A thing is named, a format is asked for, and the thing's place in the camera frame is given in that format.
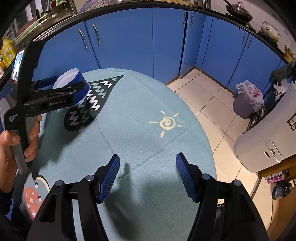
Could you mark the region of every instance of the blue bowl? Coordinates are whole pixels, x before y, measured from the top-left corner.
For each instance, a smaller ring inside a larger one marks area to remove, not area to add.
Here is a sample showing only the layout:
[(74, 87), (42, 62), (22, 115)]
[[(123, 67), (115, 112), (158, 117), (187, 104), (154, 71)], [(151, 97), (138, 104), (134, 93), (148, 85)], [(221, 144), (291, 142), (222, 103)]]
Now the blue bowl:
[(56, 88), (62, 88), (66, 85), (71, 85), (74, 83), (77, 83), (79, 81), (84, 82), (84, 88), (81, 91), (77, 91), (74, 94), (74, 105), (77, 105), (80, 101), (82, 101), (88, 94), (90, 90), (90, 84), (86, 82), (85, 78), (79, 71), (79, 69), (70, 69), (64, 74), (62, 74), (57, 81), (54, 83), (54, 89)]

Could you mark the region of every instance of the black sleeve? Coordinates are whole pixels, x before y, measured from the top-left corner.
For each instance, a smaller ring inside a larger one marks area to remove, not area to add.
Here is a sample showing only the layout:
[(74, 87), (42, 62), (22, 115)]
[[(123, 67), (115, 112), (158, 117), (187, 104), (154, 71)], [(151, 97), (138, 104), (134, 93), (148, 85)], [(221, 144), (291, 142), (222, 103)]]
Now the black sleeve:
[(10, 193), (4, 193), (0, 190), (0, 213), (7, 215), (10, 211), (12, 193), (15, 187), (12, 188)]
[(27, 222), (22, 212), (15, 205), (12, 209), (11, 220), (5, 215), (10, 211), (11, 197), (14, 187), (10, 193), (0, 191), (0, 240), (24, 241), (27, 238), (30, 223)]

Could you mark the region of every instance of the device handle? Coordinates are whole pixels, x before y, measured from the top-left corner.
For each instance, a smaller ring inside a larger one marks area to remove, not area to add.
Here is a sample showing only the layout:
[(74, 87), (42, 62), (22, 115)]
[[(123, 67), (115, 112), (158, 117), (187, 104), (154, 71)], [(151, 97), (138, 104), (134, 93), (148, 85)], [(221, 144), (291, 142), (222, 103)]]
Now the device handle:
[(30, 161), (30, 162), (25, 161), (26, 158), (24, 156), (24, 151), (30, 144), (29, 134), (32, 128), (35, 126), (36, 120), (37, 120), (37, 116), (25, 117), (26, 133), (19, 132), (17, 130), (12, 130), (20, 135), (21, 141), (19, 144), (12, 146), (12, 153), (17, 163), (18, 172), (21, 175), (25, 174), (33, 164), (33, 161)]

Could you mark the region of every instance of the sun drawing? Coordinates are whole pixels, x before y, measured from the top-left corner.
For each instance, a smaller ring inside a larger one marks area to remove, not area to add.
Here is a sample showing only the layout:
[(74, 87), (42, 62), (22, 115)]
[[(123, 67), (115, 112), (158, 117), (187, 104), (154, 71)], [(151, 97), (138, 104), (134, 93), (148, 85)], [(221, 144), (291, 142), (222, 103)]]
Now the sun drawing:
[[(160, 122), (159, 122), (159, 125), (162, 129), (164, 130), (171, 130), (173, 129), (175, 126), (178, 126), (178, 127), (182, 127), (181, 125), (177, 125), (176, 124), (176, 121), (173, 117), (170, 117), (170, 116), (166, 116), (164, 117)], [(158, 122), (156, 121), (151, 121), (149, 122), (150, 124), (158, 124)], [(162, 131), (161, 134), (160, 134), (160, 138), (163, 138), (165, 134), (165, 131)]]

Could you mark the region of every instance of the cabinet handle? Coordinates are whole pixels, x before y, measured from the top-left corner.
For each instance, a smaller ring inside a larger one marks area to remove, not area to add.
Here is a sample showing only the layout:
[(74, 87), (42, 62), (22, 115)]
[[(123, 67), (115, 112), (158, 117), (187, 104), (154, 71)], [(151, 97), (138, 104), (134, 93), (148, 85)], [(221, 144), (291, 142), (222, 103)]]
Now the cabinet handle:
[(99, 37), (99, 34), (98, 34), (98, 30), (96, 28), (96, 25), (93, 23), (93, 28), (94, 28), (94, 31), (96, 33), (96, 39), (98, 40), (98, 45), (100, 46), (101, 42), (100, 42), (100, 37)]
[(80, 33), (80, 35), (81, 35), (82, 40), (83, 40), (84, 47), (85, 47), (85, 51), (87, 51), (87, 45), (86, 45), (86, 42), (85, 42), (85, 39), (84, 39), (83, 33), (82, 33), (81, 29), (79, 29), (78, 31), (79, 31), (79, 33)]
[(242, 39), (242, 44), (244, 43), (244, 38), (245, 38), (245, 36), (246, 36), (246, 35), (244, 35), (244, 37), (243, 37), (243, 39)]
[(186, 17), (186, 14), (184, 13), (184, 22), (182, 25), (184, 25), (186, 23), (186, 21), (187, 21), (187, 17)]
[(250, 39), (250, 42), (249, 42), (248, 48), (250, 47), (251, 41), (252, 41), (252, 39)]
[(190, 26), (194, 23), (194, 16), (191, 14), (191, 24), (190, 24)]

